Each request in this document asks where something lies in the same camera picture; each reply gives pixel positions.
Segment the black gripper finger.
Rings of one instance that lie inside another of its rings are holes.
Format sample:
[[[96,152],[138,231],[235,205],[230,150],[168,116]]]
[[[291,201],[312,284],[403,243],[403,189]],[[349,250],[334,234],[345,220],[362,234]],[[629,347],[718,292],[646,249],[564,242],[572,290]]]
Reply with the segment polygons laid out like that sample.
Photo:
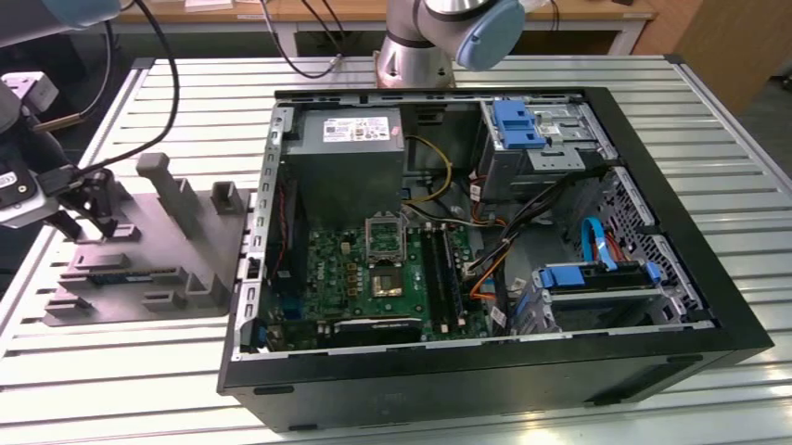
[[[113,217],[117,207],[117,187],[113,173],[108,169],[92,172],[83,183],[83,191],[89,204],[89,220],[104,237],[115,233],[117,220]]]
[[[81,195],[79,192],[68,192],[57,197],[57,202],[63,207],[63,210],[59,211],[59,216],[53,225],[63,232],[68,240],[77,241],[83,233],[83,228],[76,222],[76,219],[69,215],[68,211],[81,215]]]

